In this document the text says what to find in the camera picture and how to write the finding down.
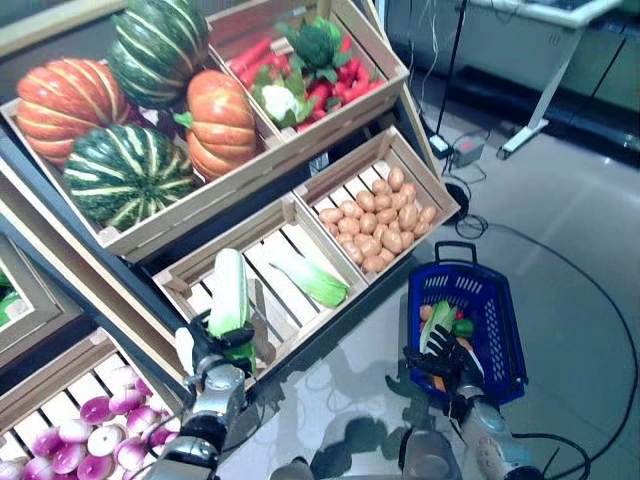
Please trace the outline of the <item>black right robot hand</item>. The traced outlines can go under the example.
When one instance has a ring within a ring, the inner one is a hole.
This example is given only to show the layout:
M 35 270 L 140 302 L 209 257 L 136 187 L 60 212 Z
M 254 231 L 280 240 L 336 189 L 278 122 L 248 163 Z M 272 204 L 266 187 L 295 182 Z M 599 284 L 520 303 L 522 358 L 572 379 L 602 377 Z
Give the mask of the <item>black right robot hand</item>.
M 427 353 L 412 350 L 410 346 L 403 349 L 409 368 L 439 377 L 451 396 L 463 387 L 484 388 L 484 371 L 475 354 L 443 326 L 437 325 L 431 331 L 427 348 Z

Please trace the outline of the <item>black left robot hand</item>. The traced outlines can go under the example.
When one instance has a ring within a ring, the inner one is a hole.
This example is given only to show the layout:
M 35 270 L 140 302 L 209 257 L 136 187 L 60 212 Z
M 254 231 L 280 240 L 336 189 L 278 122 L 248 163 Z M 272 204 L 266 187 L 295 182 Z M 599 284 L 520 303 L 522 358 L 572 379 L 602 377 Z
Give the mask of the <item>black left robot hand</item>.
M 254 326 L 245 321 L 240 327 L 226 327 L 222 334 L 211 335 L 208 331 L 208 314 L 209 312 L 205 312 L 194 317 L 190 323 L 175 331 L 174 347 L 183 370 L 194 376 L 204 360 L 220 357 L 241 369 L 245 377 L 249 378 L 255 369 L 253 354 L 241 352 L 241 349 L 252 346 Z

